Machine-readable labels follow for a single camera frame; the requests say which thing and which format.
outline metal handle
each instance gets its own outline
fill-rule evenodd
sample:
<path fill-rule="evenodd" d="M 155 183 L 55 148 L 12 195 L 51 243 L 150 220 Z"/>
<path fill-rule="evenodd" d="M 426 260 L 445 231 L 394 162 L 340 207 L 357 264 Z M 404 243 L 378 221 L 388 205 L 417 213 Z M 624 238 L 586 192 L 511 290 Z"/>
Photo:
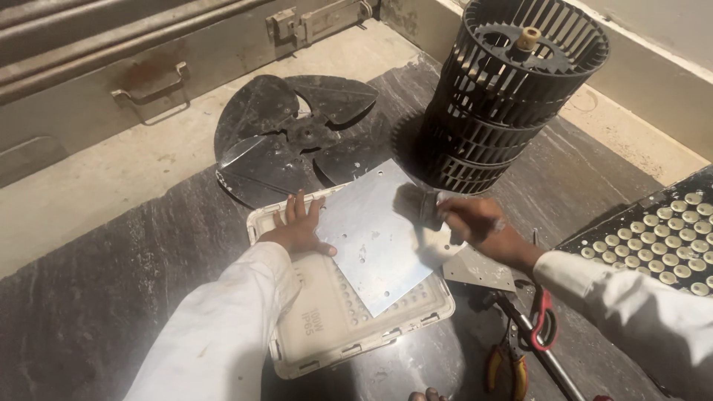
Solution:
<path fill-rule="evenodd" d="M 129 100 L 131 103 L 133 103 L 136 106 L 143 106 L 145 104 L 149 104 L 152 101 L 158 100 L 159 98 L 162 98 L 169 93 L 175 92 L 178 89 L 181 89 L 183 87 L 183 82 L 188 80 L 189 74 L 188 74 L 188 65 L 186 65 L 185 61 L 181 61 L 180 63 L 176 64 L 176 73 L 178 74 L 178 80 L 164 88 L 158 89 L 157 91 L 154 91 L 152 93 L 149 93 L 146 96 L 141 96 L 140 98 L 135 98 L 131 96 L 131 93 L 128 93 L 127 91 L 124 91 L 123 89 L 118 89 L 117 91 L 112 91 L 111 95 L 114 96 L 114 99 L 117 101 L 119 100 Z"/>

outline white sleeve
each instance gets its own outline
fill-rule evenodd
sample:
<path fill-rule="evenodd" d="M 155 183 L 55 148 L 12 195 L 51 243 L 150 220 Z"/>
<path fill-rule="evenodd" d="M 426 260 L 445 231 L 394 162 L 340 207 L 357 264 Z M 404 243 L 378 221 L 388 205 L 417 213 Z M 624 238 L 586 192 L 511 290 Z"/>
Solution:
<path fill-rule="evenodd" d="M 676 396 L 713 400 L 713 299 L 560 251 L 533 274 Z"/>
<path fill-rule="evenodd" d="M 301 288 L 287 251 L 257 243 L 180 303 L 125 400 L 260 400 L 268 341 Z"/>

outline aluminum sheet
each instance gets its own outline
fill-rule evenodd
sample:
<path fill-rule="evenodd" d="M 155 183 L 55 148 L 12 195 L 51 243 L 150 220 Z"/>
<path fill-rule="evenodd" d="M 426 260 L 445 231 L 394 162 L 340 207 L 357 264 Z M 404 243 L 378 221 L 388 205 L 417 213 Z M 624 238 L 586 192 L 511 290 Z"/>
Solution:
<path fill-rule="evenodd" d="M 410 182 L 389 159 L 328 197 L 315 230 L 337 248 L 334 262 L 373 317 L 461 248 L 448 244 L 447 225 L 414 229 L 393 211 L 396 189 Z"/>

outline metal latch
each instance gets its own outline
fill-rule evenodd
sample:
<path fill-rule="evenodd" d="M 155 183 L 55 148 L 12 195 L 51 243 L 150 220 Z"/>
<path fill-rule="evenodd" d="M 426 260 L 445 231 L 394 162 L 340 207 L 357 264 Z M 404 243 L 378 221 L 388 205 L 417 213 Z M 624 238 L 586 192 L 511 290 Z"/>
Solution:
<path fill-rule="evenodd" d="M 294 38 L 299 49 L 337 30 L 360 24 L 372 14 L 367 0 L 339 0 L 301 16 L 297 15 L 297 8 L 292 7 L 267 17 L 265 22 L 271 41 Z"/>
<path fill-rule="evenodd" d="M 294 28 L 297 24 L 297 7 L 282 10 L 275 15 L 267 17 L 267 33 L 270 38 L 285 40 L 294 36 Z"/>

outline white wall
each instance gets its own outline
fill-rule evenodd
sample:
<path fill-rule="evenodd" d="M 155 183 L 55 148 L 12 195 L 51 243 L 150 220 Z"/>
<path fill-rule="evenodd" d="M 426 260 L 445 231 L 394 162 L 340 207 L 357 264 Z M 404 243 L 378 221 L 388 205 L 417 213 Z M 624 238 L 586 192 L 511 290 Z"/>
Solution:
<path fill-rule="evenodd" d="M 713 71 L 711 0 L 581 0 L 616 24 Z"/>

